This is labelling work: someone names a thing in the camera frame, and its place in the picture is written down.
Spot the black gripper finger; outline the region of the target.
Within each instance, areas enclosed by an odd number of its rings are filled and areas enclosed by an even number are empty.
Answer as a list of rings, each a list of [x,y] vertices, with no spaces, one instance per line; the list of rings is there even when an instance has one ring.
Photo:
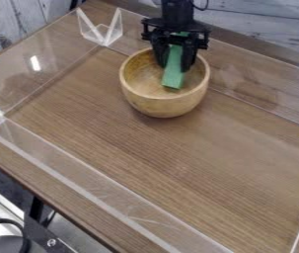
[[[167,64],[168,53],[169,53],[169,45],[168,45],[167,38],[163,37],[161,35],[153,35],[151,37],[149,42],[152,46],[156,63],[161,68],[164,68]]]
[[[187,72],[189,70],[189,67],[195,62],[196,51],[197,51],[196,39],[188,38],[181,45],[180,69],[183,72]]]

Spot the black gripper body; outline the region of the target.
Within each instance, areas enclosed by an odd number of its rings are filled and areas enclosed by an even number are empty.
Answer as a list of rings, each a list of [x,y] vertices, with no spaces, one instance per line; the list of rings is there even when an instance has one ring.
[[[169,26],[163,18],[143,18],[141,24],[144,27],[141,38],[151,43],[151,46],[181,45],[188,38],[193,38],[199,49],[208,48],[211,28],[201,22],[191,20],[184,26],[180,24]]]

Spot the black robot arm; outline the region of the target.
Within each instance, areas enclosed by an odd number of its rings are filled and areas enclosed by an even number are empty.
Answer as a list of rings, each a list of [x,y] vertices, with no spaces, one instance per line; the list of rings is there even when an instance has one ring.
[[[167,65],[169,48],[176,45],[181,48],[181,72],[191,68],[197,50],[207,49],[209,42],[211,28],[193,19],[193,10],[204,11],[193,0],[160,0],[160,16],[141,19],[141,39],[151,44],[157,65]]]

